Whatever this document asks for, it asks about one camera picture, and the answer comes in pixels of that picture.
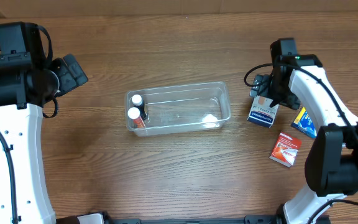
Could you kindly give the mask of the white blue bandage box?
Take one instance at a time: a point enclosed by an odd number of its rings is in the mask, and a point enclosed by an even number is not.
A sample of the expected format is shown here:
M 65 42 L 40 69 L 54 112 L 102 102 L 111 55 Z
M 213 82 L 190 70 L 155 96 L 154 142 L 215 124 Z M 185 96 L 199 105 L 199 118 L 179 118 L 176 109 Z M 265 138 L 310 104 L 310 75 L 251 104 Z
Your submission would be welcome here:
M 279 107 L 279 105 L 270 107 L 272 101 L 264 96 L 255 96 L 247 120 L 259 126 L 271 128 Z

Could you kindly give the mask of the blue yellow VapoDrops box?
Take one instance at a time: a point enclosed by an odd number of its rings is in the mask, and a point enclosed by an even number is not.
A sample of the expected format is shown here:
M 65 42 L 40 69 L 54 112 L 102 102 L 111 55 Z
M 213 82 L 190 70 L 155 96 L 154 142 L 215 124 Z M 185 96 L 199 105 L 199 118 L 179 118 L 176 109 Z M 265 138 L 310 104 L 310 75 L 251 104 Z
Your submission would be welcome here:
M 314 139 L 317 135 L 314 124 L 307 113 L 305 107 L 302 107 L 295 120 L 291 124 L 292 127 Z

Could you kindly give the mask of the black bottle white cap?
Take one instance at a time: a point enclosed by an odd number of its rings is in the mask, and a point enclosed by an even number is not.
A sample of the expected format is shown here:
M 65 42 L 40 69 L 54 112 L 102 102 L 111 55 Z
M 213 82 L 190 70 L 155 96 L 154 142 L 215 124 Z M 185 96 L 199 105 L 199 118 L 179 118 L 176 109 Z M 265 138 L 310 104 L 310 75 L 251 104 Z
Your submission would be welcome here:
M 132 104 L 139 109 L 141 118 L 143 120 L 148 119 L 148 112 L 143 97 L 141 95 L 134 95 L 131 101 Z

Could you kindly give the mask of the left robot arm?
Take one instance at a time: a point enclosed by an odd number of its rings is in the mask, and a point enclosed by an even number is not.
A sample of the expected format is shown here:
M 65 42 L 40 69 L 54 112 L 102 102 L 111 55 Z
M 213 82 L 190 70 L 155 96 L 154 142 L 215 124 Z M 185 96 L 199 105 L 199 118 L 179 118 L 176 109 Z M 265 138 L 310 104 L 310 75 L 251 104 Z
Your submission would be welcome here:
M 0 24 L 0 223 L 56 223 L 41 150 L 43 108 L 88 81 L 76 58 L 53 56 L 47 30 Z

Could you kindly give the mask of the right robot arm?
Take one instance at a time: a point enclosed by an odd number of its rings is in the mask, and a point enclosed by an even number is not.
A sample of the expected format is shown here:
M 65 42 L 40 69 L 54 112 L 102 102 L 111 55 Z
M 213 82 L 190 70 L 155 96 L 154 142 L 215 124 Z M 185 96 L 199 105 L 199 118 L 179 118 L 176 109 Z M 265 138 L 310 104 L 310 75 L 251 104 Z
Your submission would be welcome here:
M 271 127 L 279 106 L 304 107 L 315 128 L 305 161 L 305 186 L 274 215 L 248 215 L 247 223 L 329 223 L 325 211 L 358 192 L 358 117 L 330 85 L 323 64 L 301 55 L 294 39 L 270 45 L 272 72 L 250 84 L 248 120 Z

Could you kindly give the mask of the red white small box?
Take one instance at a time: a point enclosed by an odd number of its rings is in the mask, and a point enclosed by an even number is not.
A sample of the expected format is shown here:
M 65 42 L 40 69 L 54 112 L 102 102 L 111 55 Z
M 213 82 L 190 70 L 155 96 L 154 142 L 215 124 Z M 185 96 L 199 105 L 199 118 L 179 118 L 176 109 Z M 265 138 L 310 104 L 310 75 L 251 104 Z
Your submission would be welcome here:
M 291 167 L 295 163 L 300 146 L 301 140 L 281 132 L 278 135 L 277 142 L 275 143 L 269 158 L 282 165 Z

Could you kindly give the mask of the orange tube white cap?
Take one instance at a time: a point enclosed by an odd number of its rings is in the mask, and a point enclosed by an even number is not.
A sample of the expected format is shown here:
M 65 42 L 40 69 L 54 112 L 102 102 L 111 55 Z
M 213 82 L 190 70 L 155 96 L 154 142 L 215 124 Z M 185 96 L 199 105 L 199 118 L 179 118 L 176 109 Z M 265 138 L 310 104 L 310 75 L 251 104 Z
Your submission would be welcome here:
M 127 116 L 134 122 L 137 128 L 145 128 L 144 120 L 140 115 L 140 110 L 136 107 L 131 107 L 127 111 Z

